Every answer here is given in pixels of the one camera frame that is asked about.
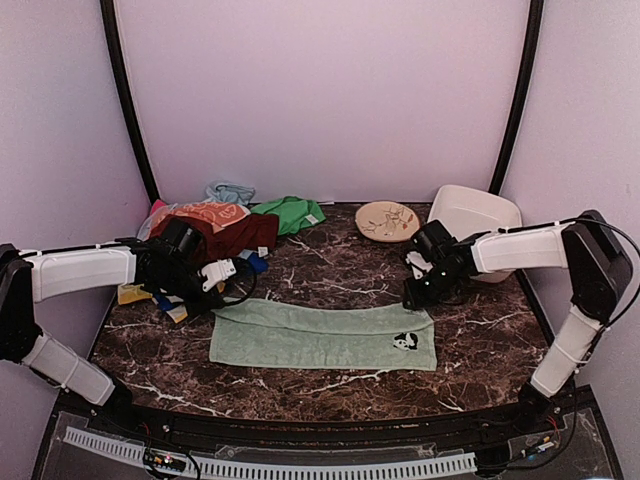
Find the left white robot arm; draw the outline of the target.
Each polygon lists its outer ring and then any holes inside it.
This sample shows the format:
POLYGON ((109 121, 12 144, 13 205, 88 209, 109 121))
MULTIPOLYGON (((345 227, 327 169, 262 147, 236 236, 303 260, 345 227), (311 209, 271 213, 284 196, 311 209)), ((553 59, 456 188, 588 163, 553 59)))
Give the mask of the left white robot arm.
POLYGON ((87 358, 99 318, 120 286, 180 300, 195 316, 222 304, 218 286, 236 274, 231 259, 199 260, 204 236, 179 220, 147 240, 53 250, 1 246, 1 358, 33 371, 101 411, 120 436, 141 427, 130 390, 87 358))

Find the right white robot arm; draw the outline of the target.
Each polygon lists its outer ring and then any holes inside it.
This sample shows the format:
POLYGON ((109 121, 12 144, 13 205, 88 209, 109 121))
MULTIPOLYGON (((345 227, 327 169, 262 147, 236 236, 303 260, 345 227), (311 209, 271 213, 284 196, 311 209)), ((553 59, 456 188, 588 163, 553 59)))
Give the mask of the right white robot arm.
POLYGON ((586 365, 602 336, 639 298, 631 286, 639 264, 637 242, 597 210, 548 223, 502 227, 459 240, 439 220, 411 238, 429 265, 404 284, 403 303, 419 310, 443 303, 465 279, 507 271, 527 276, 544 314, 559 310, 567 296, 566 317, 556 321, 554 340, 524 388, 530 394, 510 413, 521 434, 534 432, 549 416, 551 399, 586 365))

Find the mint green panda towel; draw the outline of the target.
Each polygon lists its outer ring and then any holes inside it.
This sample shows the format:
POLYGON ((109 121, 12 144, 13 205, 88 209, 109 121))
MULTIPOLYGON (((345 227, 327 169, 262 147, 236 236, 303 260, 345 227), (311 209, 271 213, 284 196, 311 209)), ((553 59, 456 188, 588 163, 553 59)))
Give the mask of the mint green panda towel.
POLYGON ((209 361, 319 370, 437 368, 434 321, 396 303, 321 310, 250 299, 215 313, 209 361))

